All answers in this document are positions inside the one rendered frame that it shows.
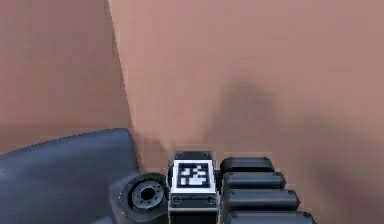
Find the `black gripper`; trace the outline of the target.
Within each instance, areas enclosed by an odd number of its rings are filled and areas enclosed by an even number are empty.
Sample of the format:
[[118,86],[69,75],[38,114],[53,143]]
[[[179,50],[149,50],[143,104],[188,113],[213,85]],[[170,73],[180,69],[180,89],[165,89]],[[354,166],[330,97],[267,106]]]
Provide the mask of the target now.
[[160,173],[131,178],[117,197],[118,223],[167,223],[168,187]]

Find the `dark blue-grey cushion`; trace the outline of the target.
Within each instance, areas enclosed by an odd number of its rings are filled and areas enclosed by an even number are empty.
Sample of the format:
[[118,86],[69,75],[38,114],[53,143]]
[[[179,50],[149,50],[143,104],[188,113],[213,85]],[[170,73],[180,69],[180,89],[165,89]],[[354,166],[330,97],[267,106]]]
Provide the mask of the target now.
[[0,155],[0,224],[117,224],[110,186],[139,170],[128,130],[114,128]]

